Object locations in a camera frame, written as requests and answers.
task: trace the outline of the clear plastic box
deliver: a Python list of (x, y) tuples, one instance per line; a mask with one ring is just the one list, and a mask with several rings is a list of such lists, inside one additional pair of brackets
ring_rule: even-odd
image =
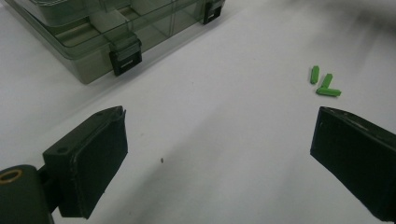
[[(225, 2), (47, 0), (38, 4), (32, 0), (6, 1), (62, 55), (58, 58), (85, 84), (111, 70), (116, 76), (124, 73), (142, 61), (142, 52), (198, 21), (206, 24), (214, 20)], [(64, 13), (66, 9), (59, 7), (64, 2), (69, 3), (74, 13), (68, 16)], [(84, 5), (80, 2), (85, 3), (85, 9), (79, 7)]]

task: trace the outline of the black latch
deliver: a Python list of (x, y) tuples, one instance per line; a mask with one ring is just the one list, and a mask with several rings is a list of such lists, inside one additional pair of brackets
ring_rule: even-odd
[(137, 41), (121, 51), (110, 51), (109, 57), (113, 65), (114, 75), (119, 76), (142, 62), (142, 42)]
[(221, 9), (224, 5), (224, 0), (218, 0), (216, 2), (208, 2), (205, 5), (205, 15), (203, 24), (212, 22), (215, 18), (221, 14)]
[(38, 171), (0, 171), (0, 223), (52, 224), (56, 207), (88, 218), (128, 153), (124, 119), (122, 106), (100, 111), (47, 149)]

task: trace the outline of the green capsule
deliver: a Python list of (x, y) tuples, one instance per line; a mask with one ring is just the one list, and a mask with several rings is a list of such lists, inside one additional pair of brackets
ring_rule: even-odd
[(332, 74), (327, 74), (326, 77), (323, 79), (321, 88), (329, 88), (330, 83), (332, 82)]
[(319, 80), (319, 66), (315, 65), (311, 71), (311, 83), (317, 84)]
[(317, 94), (319, 95), (328, 95), (328, 96), (340, 96), (341, 91), (327, 88), (319, 88), (317, 89)]

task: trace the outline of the box latch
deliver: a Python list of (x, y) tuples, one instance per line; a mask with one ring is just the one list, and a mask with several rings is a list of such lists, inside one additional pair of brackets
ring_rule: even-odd
[(224, 2), (224, 0), (218, 0), (206, 3), (203, 22), (204, 25), (212, 22), (215, 18), (220, 16)]
[(142, 42), (135, 43), (123, 50), (110, 51), (109, 57), (113, 65), (114, 75), (119, 76), (142, 62)]

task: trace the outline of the white surface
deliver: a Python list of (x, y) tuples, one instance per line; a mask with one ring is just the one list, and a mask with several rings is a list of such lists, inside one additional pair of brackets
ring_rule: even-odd
[[(89, 115), (127, 110), (129, 154), (91, 218), (55, 211), (56, 223), (380, 223), (309, 148), (321, 105), (396, 133), (387, 15), (340, 1), (227, 0), (216, 21), (84, 86), (3, 5), (0, 169), (39, 167)], [(315, 64), (341, 97), (315, 94)]]

